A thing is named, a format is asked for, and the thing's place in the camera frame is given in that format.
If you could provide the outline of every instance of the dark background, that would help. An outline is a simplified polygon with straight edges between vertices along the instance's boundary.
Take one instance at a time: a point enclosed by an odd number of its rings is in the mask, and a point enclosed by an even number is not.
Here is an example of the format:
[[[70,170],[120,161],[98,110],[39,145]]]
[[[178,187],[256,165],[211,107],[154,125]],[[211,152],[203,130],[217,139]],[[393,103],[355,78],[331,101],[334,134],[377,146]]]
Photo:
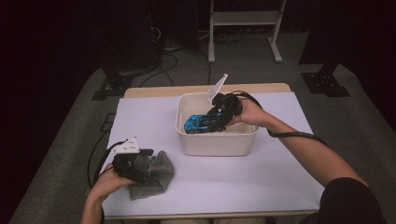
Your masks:
[[[1,223],[11,218],[93,71],[106,66],[106,74],[111,76],[117,74],[117,67],[125,64],[132,68],[156,65],[153,60],[156,46],[150,45],[149,28],[138,36],[136,26],[155,23],[163,28],[165,35],[192,46],[196,44],[194,37],[198,29],[207,29],[208,0],[133,2],[137,5],[116,9],[117,1],[105,0],[1,1],[1,123],[5,127]],[[276,9],[278,5],[277,0],[265,4],[259,0],[216,1],[215,8],[258,10]],[[142,20],[137,17],[142,11],[135,12],[135,18],[128,18],[134,28],[122,29],[121,14],[110,9],[118,12],[127,8],[148,8],[153,18]],[[311,28],[300,63],[339,61],[358,77],[393,129],[396,111],[390,97],[396,83],[395,12],[391,1],[346,4],[289,0],[281,26],[283,31]],[[134,36],[139,44],[125,42],[125,36]]]

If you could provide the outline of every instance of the white shelf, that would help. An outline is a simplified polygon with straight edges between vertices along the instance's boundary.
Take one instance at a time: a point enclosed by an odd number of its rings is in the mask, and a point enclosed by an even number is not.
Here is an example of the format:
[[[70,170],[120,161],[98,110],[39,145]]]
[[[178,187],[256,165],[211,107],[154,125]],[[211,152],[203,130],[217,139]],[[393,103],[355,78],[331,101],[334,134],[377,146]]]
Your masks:
[[[277,11],[214,12],[213,25],[275,25]]]
[[[222,25],[274,25],[273,36],[268,38],[275,61],[282,63],[282,57],[277,49],[276,39],[282,22],[283,10],[287,0],[282,0],[279,10],[272,11],[214,11],[214,0],[210,1],[209,43],[207,59],[210,63],[215,62],[215,42],[213,39],[214,27]]]

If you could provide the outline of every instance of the person's left hand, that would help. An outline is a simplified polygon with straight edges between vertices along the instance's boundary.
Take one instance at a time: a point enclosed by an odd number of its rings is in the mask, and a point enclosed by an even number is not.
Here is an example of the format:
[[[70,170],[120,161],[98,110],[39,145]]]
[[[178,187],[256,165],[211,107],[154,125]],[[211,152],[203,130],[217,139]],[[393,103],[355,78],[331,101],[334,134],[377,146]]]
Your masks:
[[[104,172],[99,176],[98,180],[93,185],[90,194],[105,199],[109,194],[113,193],[119,188],[134,184],[134,181],[119,176],[112,167],[112,163],[106,166]]]

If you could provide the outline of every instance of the person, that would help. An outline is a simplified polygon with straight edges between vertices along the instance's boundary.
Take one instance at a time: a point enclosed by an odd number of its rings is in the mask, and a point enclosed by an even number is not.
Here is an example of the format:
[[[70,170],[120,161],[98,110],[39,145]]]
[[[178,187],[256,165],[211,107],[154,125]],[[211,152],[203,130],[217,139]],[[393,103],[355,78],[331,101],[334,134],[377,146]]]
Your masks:
[[[110,163],[99,175],[85,201],[81,224],[98,224],[102,220],[102,203],[116,190],[134,184],[134,181],[119,176]]]
[[[243,110],[229,122],[229,126],[238,122],[259,125],[272,133],[297,132],[289,124],[269,114],[253,101],[242,99]],[[333,150],[312,138],[305,137],[280,137],[279,140],[296,158],[296,160],[311,174],[324,188],[317,213],[302,220],[308,223],[387,223],[383,218],[380,205],[366,181],[359,176],[352,167]],[[88,196],[84,211],[85,217],[99,216],[101,202],[105,197],[118,189],[122,184],[131,184],[121,177],[116,177],[113,172],[108,175],[117,178],[110,187],[106,183],[106,175],[102,175]]]

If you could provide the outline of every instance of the table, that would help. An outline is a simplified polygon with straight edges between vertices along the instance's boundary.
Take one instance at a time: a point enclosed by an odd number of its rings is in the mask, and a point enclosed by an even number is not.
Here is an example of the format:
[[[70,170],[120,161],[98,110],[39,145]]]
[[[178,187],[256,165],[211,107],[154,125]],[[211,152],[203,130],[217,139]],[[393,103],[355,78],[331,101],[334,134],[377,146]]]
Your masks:
[[[276,39],[282,22],[286,0],[282,0],[278,11],[227,11],[215,12],[214,0],[210,2],[208,60],[215,62],[215,44],[213,41],[214,27],[221,25],[274,25],[273,36],[268,38],[275,61],[282,63],[282,57],[277,49]]]
[[[176,173],[162,195],[131,201],[126,187],[114,192],[104,202],[106,219],[265,217],[318,210],[323,187],[264,129],[244,157],[193,157],[182,152],[175,127],[179,96],[209,89],[160,87],[125,92],[108,145],[135,135],[142,148],[153,148],[154,154],[164,150]],[[221,91],[247,91],[270,113],[312,133],[286,84],[224,85]],[[112,160],[110,153],[105,164]]]

